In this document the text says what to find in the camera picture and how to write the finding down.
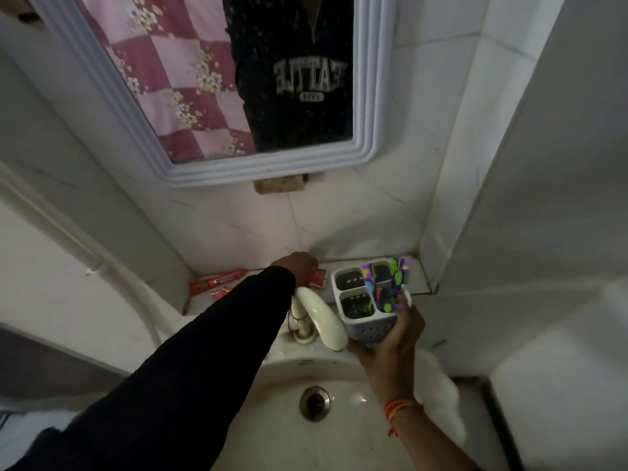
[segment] person's left hand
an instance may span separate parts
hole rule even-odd
[[[318,259],[309,253],[299,251],[274,261],[271,266],[282,266],[289,269],[296,278],[296,287],[308,287],[312,272],[318,268]]]

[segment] sink basin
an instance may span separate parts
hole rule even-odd
[[[321,346],[271,351],[212,470],[414,470],[399,439],[388,437],[388,422],[360,364],[348,352]],[[417,354],[415,372],[417,388],[430,388],[426,412],[461,444],[458,390],[447,378],[453,388],[436,380],[444,374],[427,354]],[[328,414],[317,422],[300,411],[310,387],[323,388],[330,397]]]

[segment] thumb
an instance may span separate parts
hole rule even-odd
[[[361,343],[356,342],[353,339],[349,339],[349,342],[347,342],[347,350],[357,357],[362,366],[369,363],[373,355],[373,351],[371,349],[366,348]]]

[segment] orange thread bracelet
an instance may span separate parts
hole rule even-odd
[[[393,427],[393,419],[399,410],[403,410],[404,408],[411,408],[414,406],[418,406],[423,409],[423,405],[419,402],[411,401],[411,400],[390,400],[384,405],[384,414],[386,415],[386,419],[388,423],[391,424],[390,430],[388,430],[388,436],[399,436],[397,434],[397,430]]]

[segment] metal drain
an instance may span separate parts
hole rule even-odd
[[[321,421],[329,413],[332,406],[332,400],[329,394],[320,387],[310,387],[299,401],[299,410],[305,420]]]

